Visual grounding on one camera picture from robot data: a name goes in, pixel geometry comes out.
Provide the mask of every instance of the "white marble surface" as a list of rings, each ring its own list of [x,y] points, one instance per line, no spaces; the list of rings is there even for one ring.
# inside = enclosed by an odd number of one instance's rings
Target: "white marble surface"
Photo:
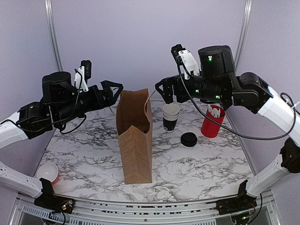
[[[203,118],[190,102],[180,104],[175,130],[165,131],[163,105],[151,101],[153,183],[124,184],[115,118],[106,108],[87,113],[87,121],[68,135],[55,132],[41,161],[41,165],[53,162],[59,168],[55,192],[118,202],[190,201],[236,194],[239,184],[253,176],[238,139],[224,129],[216,138],[204,137],[200,131]],[[79,122],[70,122],[66,131]],[[226,118],[223,123],[230,127]],[[196,134],[196,146],[180,143],[185,132]]]

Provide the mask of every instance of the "marble tabletop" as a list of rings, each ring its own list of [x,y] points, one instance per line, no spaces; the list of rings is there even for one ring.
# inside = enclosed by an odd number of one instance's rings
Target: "marble tabletop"
[[[180,104],[175,130],[165,131],[163,105],[163,101],[151,101],[153,183],[124,184],[115,105],[112,111],[106,108],[87,113],[87,121],[70,134],[56,130],[40,164],[58,166],[60,178],[54,191],[118,202],[177,202],[237,194],[239,184],[253,177],[237,137],[222,128],[216,138],[204,137],[200,131],[203,118],[190,102]],[[206,105],[199,106],[206,111]],[[79,122],[69,122],[66,131]],[[223,124],[231,127],[227,118]],[[185,132],[196,134],[196,146],[180,143]]]

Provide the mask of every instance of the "robotic arm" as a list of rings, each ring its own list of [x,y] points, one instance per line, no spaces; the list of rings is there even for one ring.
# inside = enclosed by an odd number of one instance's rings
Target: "robotic arm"
[[[35,138],[52,130],[53,126],[63,131],[69,121],[77,117],[86,118],[86,112],[116,103],[123,90],[122,84],[102,81],[103,90],[99,90],[96,85],[88,87],[87,81],[91,78],[89,60],[83,60],[75,71],[75,86],[71,85],[71,74],[68,72],[56,72],[43,77],[42,99],[21,107],[0,123],[0,149],[18,141]],[[35,204],[38,206],[65,213],[73,210],[74,201],[56,196],[50,181],[26,176],[2,162],[0,182],[36,198]]]
[[[262,191],[290,173],[300,173],[300,118],[294,110],[296,105],[289,105],[254,73],[235,76],[229,46],[200,49],[201,71],[190,51],[181,45],[172,47],[171,53],[185,73],[165,78],[155,85],[167,104],[173,102],[173,95],[179,103],[190,100],[191,96],[203,103],[219,103],[224,110],[232,105],[243,106],[269,119],[285,133],[294,125],[276,159],[254,178],[241,183],[237,197],[217,202],[220,215],[249,209],[251,204],[256,206],[256,197]]]

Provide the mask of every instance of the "stack of paper cups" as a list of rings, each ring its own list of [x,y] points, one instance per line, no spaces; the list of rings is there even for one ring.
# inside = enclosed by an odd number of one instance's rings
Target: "stack of paper cups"
[[[174,130],[177,119],[179,118],[180,108],[177,104],[166,104],[163,107],[163,120],[164,129],[171,131]]]

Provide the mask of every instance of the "red cup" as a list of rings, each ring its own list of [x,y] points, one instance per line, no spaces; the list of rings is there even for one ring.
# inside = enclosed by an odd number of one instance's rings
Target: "red cup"
[[[225,111],[224,111],[224,109],[222,109],[221,107],[216,106],[216,105],[212,105],[211,107],[213,109],[217,108],[217,109],[221,110],[220,117],[219,118],[213,117],[208,110],[206,111],[206,115],[209,118],[213,119],[215,122],[218,122],[219,124],[222,124],[222,122],[224,120],[224,117],[225,117]],[[209,137],[209,138],[216,137],[218,135],[218,133],[219,133],[219,130],[220,130],[220,126],[219,125],[215,124],[214,122],[210,121],[207,118],[204,119],[204,122],[203,122],[202,128],[201,128],[201,133],[204,136]]]

